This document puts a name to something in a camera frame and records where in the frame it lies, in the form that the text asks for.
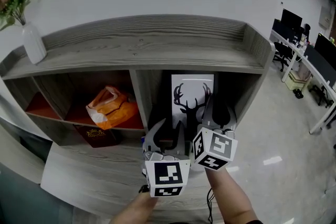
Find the desk leg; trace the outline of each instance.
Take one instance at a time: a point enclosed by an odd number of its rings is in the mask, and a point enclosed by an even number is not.
[[[332,106],[330,107],[330,109],[328,109],[328,111],[326,112],[326,114],[322,117],[322,119],[320,119],[320,121],[315,124],[315,126],[310,129],[309,133],[312,134],[313,132],[315,132],[319,127],[322,126],[322,124],[324,123],[324,121],[328,118],[328,116],[331,114],[331,112],[334,110],[334,108],[336,107],[336,102],[334,104],[332,104]]]
[[[323,129],[324,127],[326,127],[326,125],[335,117],[336,115],[336,110],[334,111],[334,113],[332,113],[332,115],[328,118],[327,121],[325,121],[322,126],[321,126],[321,129]]]
[[[297,55],[298,54],[296,52],[294,52],[293,58],[290,60],[289,66],[287,67],[286,72],[285,72],[284,76],[282,77],[282,80],[281,80],[282,82],[286,81],[286,79],[288,77],[288,74],[289,74],[290,70],[292,69],[292,67],[293,67],[293,65],[295,63]]]

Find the floor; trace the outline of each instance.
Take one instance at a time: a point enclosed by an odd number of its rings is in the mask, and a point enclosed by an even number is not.
[[[329,224],[336,215],[336,123],[310,135],[325,108],[308,91],[297,99],[281,82],[282,74],[271,65],[236,130],[239,144],[228,170],[264,223]],[[73,218],[74,223],[108,222],[80,209]]]

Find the office chair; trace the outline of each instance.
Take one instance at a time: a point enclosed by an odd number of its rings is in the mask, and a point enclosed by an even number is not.
[[[321,87],[321,89],[319,87],[317,87],[316,85],[313,85],[313,87],[311,89],[309,89],[309,92],[314,91],[318,97],[320,98],[318,105],[321,105],[322,100],[325,102],[325,107],[328,108],[329,106],[331,106],[333,104],[332,100],[328,99],[328,92],[326,90],[326,88],[324,86]]]
[[[283,72],[284,65],[288,66],[287,60],[291,60],[293,57],[292,49],[279,42],[274,42],[274,45],[277,49],[277,52],[273,57],[273,61],[281,62],[280,71]]]

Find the white desk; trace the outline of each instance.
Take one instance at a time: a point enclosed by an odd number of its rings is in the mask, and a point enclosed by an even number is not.
[[[278,40],[280,40],[282,43],[286,44],[288,47],[290,47],[293,51],[294,51],[294,55],[292,57],[292,60],[290,61],[290,64],[288,65],[288,68],[282,78],[282,82],[285,82],[285,80],[288,77],[288,74],[290,72],[290,70],[292,69],[296,57],[299,56],[302,59],[302,62],[304,63],[304,65],[310,70],[310,72],[312,73],[312,75],[319,81],[319,83],[321,83],[327,90],[329,96],[331,97],[331,99],[334,101],[334,104],[332,104],[332,106],[327,110],[326,114],[318,121],[318,123],[316,123],[310,130],[309,133],[312,134],[313,132],[315,132],[318,128],[323,128],[325,127],[329,121],[333,118],[333,116],[336,115],[336,111],[333,113],[333,115],[329,118],[328,121],[324,122],[329,115],[331,114],[331,112],[334,110],[334,108],[336,107],[336,93],[335,91],[329,86],[329,82],[325,81],[325,79],[323,78],[323,76],[320,74],[320,72],[311,64],[310,61],[308,61],[307,58],[305,58],[303,56],[303,53],[301,53],[301,50],[298,49],[294,44],[288,42],[287,40],[285,40],[280,34],[278,34],[277,32],[275,32],[274,30],[271,31],[271,36],[274,36],[275,38],[277,38]]]

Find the deer antlers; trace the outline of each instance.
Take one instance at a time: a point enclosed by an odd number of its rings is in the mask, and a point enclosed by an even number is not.
[[[204,84],[203,89],[204,89],[204,95],[205,95],[204,103],[198,104],[197,103],[197,99],[195,98],[196,106],[192,110],[198,110],[199,108],[205,106],[207,104],[207,102],[208,102],[208,99],[209,99],[210,95],[211,95],[211,90],[208,87],[208,85],[205,84],[205,83],[203,83],[203,84]],[[181,83],[180,86],[177,86],[174,89],[174,104],[182,106],[186,110],[191,110],[188,107],[188,101],[186,102],[186,104],[181,104],[181,102],[180,102],[180,98],[183,96],[183,94],[181,93],[181,87],[182,87],[182,85],[183,85],[183,83]]]
[[[183,83],[181,83],[180,86],[175,87],[175,90],[174,90],[174,104],[180,105],[180,106],[184,107],[185,109],[188,109],[189,108],[188,107],[188,101],[187,101],[187,105],[180,103],[180,98],[183,96],[183,94],[181,93],[182,85],[183,85]]]

